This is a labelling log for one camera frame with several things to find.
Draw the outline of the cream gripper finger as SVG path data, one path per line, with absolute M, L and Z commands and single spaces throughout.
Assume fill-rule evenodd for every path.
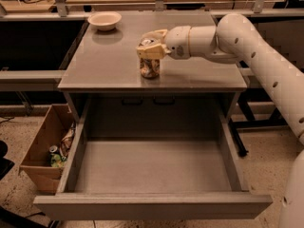
M 137 47 L 137 55 L 143 59 L 160 60 L 170 53 L 167 46 L 161 43 Z
M 141 40 L 143 39 L 149 39 L 149 40 L 156 40 L 156 41 L 160 41 L 162 44 L 164 43 L 164 38 L 167 35 L 168 30 L 167 29 L 158 29 L 158 30 L 153 30 L 153 31 L 149 31 L 147 33 L 145 33 Z

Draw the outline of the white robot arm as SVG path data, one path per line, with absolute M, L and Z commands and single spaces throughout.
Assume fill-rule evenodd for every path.
M 215 26 L 149 31 L 137 46 L 143 60 L 202 57 L 243 61 L 252 70 L 288 126 L 304 143 L 304 74 L 260 36 L 243 15 L 227 14 Z

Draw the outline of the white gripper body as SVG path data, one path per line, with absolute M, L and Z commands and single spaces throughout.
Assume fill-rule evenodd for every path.
M 165 36 L 165 44 L 170 50 L 169 56 L 173 59 L 189 59 L 190 26 L 181 26 L 170 29 Z

